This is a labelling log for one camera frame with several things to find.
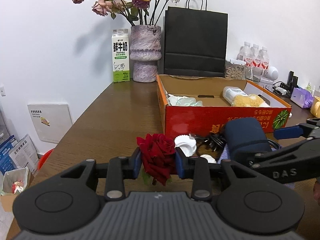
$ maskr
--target marbled ceramic vase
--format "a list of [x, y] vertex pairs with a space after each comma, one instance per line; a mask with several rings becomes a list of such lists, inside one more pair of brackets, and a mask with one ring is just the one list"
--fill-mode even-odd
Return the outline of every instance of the marbled ceramic vase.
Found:
[[156, 81], [157, 61], [161, 59], [160, 26], [136, 25], [131, 27], [130, 59], [134, 60], [133, 80]]

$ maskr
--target screw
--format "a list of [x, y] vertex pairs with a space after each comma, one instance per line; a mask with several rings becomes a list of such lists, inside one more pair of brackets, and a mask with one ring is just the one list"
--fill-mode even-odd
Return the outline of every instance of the screw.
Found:
[[252, 168], [258, 168], [258, 167], [260, 167], [260, 164], [259, 163], [255, 163], [255, 164], [252, 164], [252, 166], [251, 166]]
[[122, 192], [120, 190], [110, 190], [107, 192], [108, 198], [120, 198], [122, 197]]
[[210, 192], [205, 189], [199, 189], [195, 191], [195, 196], [199, 198], [206, 198], [210, 196]]

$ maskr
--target wooden table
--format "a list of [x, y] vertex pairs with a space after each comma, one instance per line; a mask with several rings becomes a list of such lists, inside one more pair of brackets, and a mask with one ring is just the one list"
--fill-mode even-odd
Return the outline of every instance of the wooden table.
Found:
[[[293, 116], [288, 125], [305, 122], [312, 117], [309, 111], [297, 105], [292, 106]], [[136, 137], [147, 133], [162, 133], [156, 83], [121, 82], [113, 83], [79, 117], [50, 155], [33, 185], [87, 158], [97, 163], [111, 158], [130, 156], [137, 147]], [[281, 141], [289, 145], [299, 139]], [[298, 233], [306, 239], [319, 239], [320, 207], [313, 200], [315, 179], [296, 183], [295, 190], [304, 198], [306, 211], [299, 225]], [[97, 193], [103, 194], [105, 179], [100, 179]], [[180, 180], [173, 176], [173, 183], [163, 187], [146, 186], [141, 176], [137, 180], [126, 180], [129, 191], [186, 191], [191, 192], [192, 180]]]

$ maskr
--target plush toy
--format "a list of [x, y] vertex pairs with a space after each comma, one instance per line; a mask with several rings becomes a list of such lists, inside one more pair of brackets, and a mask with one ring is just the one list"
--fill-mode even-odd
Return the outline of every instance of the plush toy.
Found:
[[236, 95], [231, 106], [270, 107], [261, 97], [255, 94], [248, 96]]

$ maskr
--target purple tissue pack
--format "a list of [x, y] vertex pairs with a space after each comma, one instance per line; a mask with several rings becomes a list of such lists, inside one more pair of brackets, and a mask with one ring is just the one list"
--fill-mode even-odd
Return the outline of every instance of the purple tissue pack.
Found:
[[303, 88], [294, 88], [291, 101], [296, 103], [301, 108], [311, 108], [314, 97], [311, 93]]

